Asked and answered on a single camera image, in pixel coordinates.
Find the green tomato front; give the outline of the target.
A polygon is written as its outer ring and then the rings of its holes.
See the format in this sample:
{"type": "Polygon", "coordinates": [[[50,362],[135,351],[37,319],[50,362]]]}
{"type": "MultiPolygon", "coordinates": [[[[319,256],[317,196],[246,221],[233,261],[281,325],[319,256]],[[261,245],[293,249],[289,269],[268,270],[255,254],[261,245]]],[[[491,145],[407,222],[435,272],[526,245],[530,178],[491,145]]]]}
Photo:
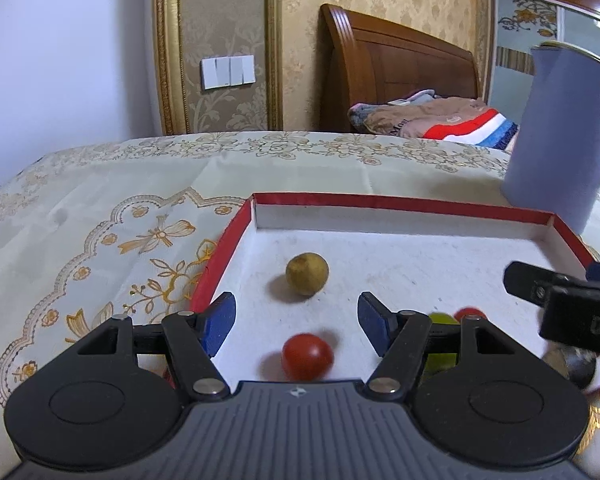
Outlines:
{"type": "MultiPolygon", "coordinates": [[[[460,322],[454,316],[443,312],[428,314],[434,324],[457,326],[460,322]]],[[[430,345],[422,379],[428,379],[456,365],[457,344],[447,336],[435,339],[430,345]]]]}

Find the red cherry tomato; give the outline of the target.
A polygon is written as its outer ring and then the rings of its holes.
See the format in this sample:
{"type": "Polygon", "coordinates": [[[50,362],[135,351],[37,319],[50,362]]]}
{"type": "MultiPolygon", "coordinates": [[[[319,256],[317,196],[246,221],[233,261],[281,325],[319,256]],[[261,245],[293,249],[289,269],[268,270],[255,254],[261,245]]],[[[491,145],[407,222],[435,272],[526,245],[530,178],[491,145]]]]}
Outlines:
{"type": "Polygon", "coordinates": [[[280,362],[289,379],[313,382],[329,372],[334,359],[332,347],[326,341],[314,334],[302,333],[284,343],[280,362]]]}
{"type": "Polygon", "coordinates": [[[457,310],[453,318],[460,322],[463,318],[486,318],[486,315],[476,307],[464,307],[457,310]]]}

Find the tan longan fruit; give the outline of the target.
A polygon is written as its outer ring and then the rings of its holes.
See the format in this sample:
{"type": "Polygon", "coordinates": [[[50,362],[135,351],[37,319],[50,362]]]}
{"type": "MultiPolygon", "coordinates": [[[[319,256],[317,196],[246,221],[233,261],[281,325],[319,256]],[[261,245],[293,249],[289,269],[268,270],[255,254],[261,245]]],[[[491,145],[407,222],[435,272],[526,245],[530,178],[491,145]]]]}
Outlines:
{"type": "Polygon", "coordinates": [[[326,260],[315,252],[302,252],[291,258],[285,270],[290,289],[303,297],[311,297],[322,290],[329,277],[326,260]]]}

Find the red cardboard box tray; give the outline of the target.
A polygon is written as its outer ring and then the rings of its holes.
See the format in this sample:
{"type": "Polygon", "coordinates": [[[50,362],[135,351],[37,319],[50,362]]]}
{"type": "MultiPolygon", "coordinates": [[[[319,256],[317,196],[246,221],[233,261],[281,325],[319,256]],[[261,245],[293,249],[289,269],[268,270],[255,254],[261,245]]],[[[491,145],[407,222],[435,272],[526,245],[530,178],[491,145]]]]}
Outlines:
{"type": "Polygon", "coordinates": [[[279,380],[279,353],[298,333],[335,348],[332,378],[366,378],[377,356],[358,325],[358,296],[389,309],[454,313],[476,307],[542,356],[539,313],[505,291],[506,266],[522,261],[583,278],[592,252],[547,212],[423,200],[325,193],[257,193],[230,220],[189,301],[203,311],[222,292],[236,299],[236,321],[215,357],[226,381],[279,380]],[[293,292],[288,261],[302,252],[329,266],[322,290],[293,292]]]}

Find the cream gold patterned tablecloth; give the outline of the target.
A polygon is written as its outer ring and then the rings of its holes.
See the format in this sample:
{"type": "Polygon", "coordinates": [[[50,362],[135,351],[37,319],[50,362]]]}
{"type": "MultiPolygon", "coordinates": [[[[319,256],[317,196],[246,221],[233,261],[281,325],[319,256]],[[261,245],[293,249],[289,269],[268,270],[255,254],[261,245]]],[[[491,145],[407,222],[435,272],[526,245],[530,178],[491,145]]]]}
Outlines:
{"type": "MultiPolygon", "coordinates": [[[[466,144],[315,132],[164,136],[43,157],[0,191],[0,478],[19,464],[9,396],[108,318],[146,325],[188,309],[254,194],[501,206],[507,163],[466,144]]],[[[580,240],[600,257],[600,192],[580,240]]]]}

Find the lavender blue pitcher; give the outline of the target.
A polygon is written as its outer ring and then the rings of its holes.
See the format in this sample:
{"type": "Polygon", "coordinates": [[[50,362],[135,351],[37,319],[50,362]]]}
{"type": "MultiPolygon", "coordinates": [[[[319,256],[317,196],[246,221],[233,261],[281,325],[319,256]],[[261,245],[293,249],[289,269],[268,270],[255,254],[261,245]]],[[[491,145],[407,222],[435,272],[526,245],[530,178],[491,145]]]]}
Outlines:
{"type": "Polygon", "coordinates": [[[532,87],[502,194],[515,207],[557,214],[580,234],[600,188],[600,56],[544,41],[532,58],[532,87]]]}

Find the folded blanket on bed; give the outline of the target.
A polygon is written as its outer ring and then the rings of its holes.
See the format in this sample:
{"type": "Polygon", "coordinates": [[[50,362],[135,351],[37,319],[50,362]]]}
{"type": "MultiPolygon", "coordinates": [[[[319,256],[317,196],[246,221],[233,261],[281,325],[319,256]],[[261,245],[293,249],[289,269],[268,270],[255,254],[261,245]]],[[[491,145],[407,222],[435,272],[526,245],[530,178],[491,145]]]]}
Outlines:
{"type": "Polygon", "coordinates": [[[417,91],[386,104],[358,103],[348,110],[352,128],[375,136],[449,141],[506,151],[518,126],[483,100],[417,91]]]}

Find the wooden bed headboard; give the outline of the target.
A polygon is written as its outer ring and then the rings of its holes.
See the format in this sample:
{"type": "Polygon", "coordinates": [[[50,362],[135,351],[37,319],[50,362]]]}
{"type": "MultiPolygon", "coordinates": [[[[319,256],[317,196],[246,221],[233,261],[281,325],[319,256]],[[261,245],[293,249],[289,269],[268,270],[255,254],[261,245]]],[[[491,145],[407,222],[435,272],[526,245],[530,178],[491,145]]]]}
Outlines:
{"type": "Polygon", "coordinates": [[[358,103],[387,103],[425,89],[442,96],[480,96],[470,51],[336,4],[322,4],[321,14],[328,31],[322,131],[351,132],[348,110],[358,103]]]}

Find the wardrobe with patterned doors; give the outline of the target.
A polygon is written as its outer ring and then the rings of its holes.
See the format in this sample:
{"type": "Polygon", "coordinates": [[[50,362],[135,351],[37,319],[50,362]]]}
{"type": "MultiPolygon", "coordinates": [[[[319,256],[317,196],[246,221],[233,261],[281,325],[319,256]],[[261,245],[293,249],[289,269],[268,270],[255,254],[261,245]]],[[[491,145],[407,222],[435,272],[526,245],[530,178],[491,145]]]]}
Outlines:
{"type": "Polygon", "coordinates": [[[531,50],[543,41],[574,44],[600,56],[600,0],[492,0],[486,83],[491,106],[518,122],[530,93],[531,50]]]}

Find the white wall switch panel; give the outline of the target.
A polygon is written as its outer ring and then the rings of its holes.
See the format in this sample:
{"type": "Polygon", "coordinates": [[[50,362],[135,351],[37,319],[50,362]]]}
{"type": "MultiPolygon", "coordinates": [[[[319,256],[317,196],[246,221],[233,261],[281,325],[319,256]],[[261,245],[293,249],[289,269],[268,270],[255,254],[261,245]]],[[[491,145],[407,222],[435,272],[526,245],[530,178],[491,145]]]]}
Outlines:
{"type": "Polygon", "coordinates": [[[254,56],[251,54],[203,58],[200,72],[204,90],[249,86],[257,80],[254,56]]]}

